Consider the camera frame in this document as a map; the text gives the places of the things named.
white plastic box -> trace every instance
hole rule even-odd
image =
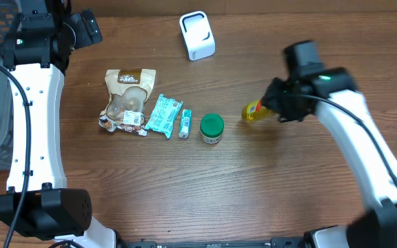
[[[179,24],[191,61],[203,59],[215,53],[214,35],[203,11],[184,14]]]

wooden table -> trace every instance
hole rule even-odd
[[[271,79],[285,78],[282,49],[314,39],[328,67],[354,75],[397,157],[397,12],[211,16],[214,56],[189,62],[179,17],[102,18],[103,42],[71,56],[61,101],[61,153],[68,187],[87,189],[94,215],[125,240],[180,242],[297,236],[362,214],[358,188],[330,133],[309,116],[248,125],[241,109]],[[192,133],[170,140],[109,134],[107,69],[157,70],[157,96],[192,109]],[[225,120],[218,145],[199,138],[201,117]],[[0,172],[0,194],[8,172]],[[0,222],[0,247],[8,228]],[[11,247],[47,247],[15,235]]]

green light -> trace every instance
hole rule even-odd
[[[332,79],[330,76],[318,76],[318,78],[320,78],[322,80],[326,80],[326,81]]]

cable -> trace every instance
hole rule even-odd
[[[76,248],[83,248],[80,244],[76,243],[73,240],[64,240],[64,241],[56,242],[53,245],[50,245],[48,248],[56,248],[59,245],[72,245]]]
[[[4,248],[8,248],[10,241],[12,240],[14,227],[18,221],[19,215],[21,214],[23,203],[24,203],[24,200],[25,200],[26,194],[27,194],[28,179],[30,177],[30,151],[31,151],[31,144],[32,144],[32,139],[31,139],[32,126],[31,126],[31,122],[30,122],[30,110],[29,110],[30,104],[27,99],[27,95],[24,92],[24,89],[22,88],[22,86],[18,82],[18,80],[11,73],[9,73],[9,71],[7,71],[7,69],[0,66],[0,71],[3,72],[9,79],[12,80],[12,82],[18,88],[19,93],[21,94],[22,101],[24,102],[24,110],[26,111],[26,129],[27,129],[26,130],[26,167],[24,169],[24,182],[22,185],[22,192],[21,192],[21,197],[19,199],[18,207],[17,207],[16,212],[14,213],[12,224],[10,225],[10,228],[7,233],[6,241],[4,242]]]
[[[369,128],[364,124],[363,120],[361,120],[359,117],[357,117],[355,114],[353,114],[352,112],[350,112],[348,109],[346,109],[345,107],[331,101],[328,99],[323,99],[321,97],[317,97],[317,96],[311,96],[311,95],[306,95],[306,94],[287,94],[287,96],[290,97],[301,97],[301,98],[306,98],[306,99],[314,99],[314,100],[318,100],[318,101],[322,101],[324,103],[330,104],[336,108],[338,108],[339,110],[343,111],[344,113],[346,113],[348,116],[352,117],[364,130],[365,132],[368,134],[368,136],[370,137],[371,141],[373,142],[373,144],[375,145],[376,150],[379,153],[379,156],[381,157],[381,159],[383,160],[383,163],[385,165],[385,168],[387,169],[387,172],[390,176],[390,178],[393,180],[393,183],[396,186],[397,189],[397,177],[396,175],[393,173],[393,170],[391,169],[387,159],[385,158],[385,155],[383,153],[383,151],[381,150],[378,142],[376,141],[375,137],[373,136],[373,134],[370,132]]]

blue and white package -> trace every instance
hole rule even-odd
[[[182,106],[183,102],[179,103],[174,99],[168,99],[163,94],[160,94],[145,129],[164,133],[166,138],[169,139],[174,128],[174,122]]]

